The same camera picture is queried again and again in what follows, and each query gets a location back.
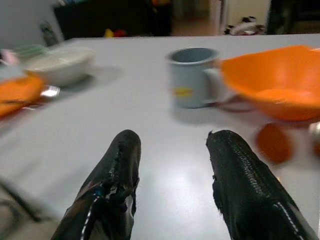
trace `white bowl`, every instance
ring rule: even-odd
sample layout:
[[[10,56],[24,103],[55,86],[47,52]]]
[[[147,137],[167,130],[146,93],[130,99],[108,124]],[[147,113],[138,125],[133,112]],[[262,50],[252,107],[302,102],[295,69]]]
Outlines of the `white bowl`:
[[[24,70],[42,77],[49,85],[63,87],[81,80],[94,56],[89,48],[69,47],[27,61]]]

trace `table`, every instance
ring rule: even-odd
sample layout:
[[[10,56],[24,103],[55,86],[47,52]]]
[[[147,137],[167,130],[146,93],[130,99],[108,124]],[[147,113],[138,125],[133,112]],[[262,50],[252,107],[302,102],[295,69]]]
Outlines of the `table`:
[[[142,141],[140,183],[132,240],[227,240],[212,197],[208,132],[230,129],[253,144],[274,120],[258,111],[172,105],[165,56],[202,46],[232,58],[288,45],[320,47],[320,35],[75,39],[65,46],[96,51],[93,82],[84,91],[32,112],[0,136],[0,176],[61,218],[116,134]],[[293,159],[271,166],[311,227],[319,228],[320,161],[306,128],[291,128]]]

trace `yellow label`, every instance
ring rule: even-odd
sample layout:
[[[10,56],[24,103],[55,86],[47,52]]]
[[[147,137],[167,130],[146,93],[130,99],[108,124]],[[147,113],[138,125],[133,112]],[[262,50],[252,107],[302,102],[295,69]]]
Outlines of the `yellow label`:
[[[188,87],[176,87],[174,89],[174,95],[177,97],[191,97],[194,94],[192,88]]]

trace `mug handle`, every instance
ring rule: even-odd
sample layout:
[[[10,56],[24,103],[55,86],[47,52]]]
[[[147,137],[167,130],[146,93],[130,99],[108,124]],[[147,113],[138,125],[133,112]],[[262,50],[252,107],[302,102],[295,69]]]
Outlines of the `mug handle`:
[[[211,81],[212,86],[215,88],[215,97],[211,99],[205,99],[203,103],[205,104],[213,104],[216,102],[220,102],[223,97],[222,92],[226,89],[222,81],[222,74],[219,69],[216,68],[208,68],[203,70],[203,73],[207,76],[207,78]]]

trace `orange plate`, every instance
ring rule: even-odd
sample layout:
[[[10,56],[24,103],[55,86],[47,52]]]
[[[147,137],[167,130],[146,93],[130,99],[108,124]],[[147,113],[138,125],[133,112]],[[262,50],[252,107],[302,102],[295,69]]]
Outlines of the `orange plate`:
[[[222,63],[227,86],[265,114],[289,121],[320,115],[320,52],[290,46]]]
[[[44,81],[36,76],[22,76],[0,83],[0,117],[30,104],[40,97]],[[26,104],[2,103],[6,100],[23,100]]]

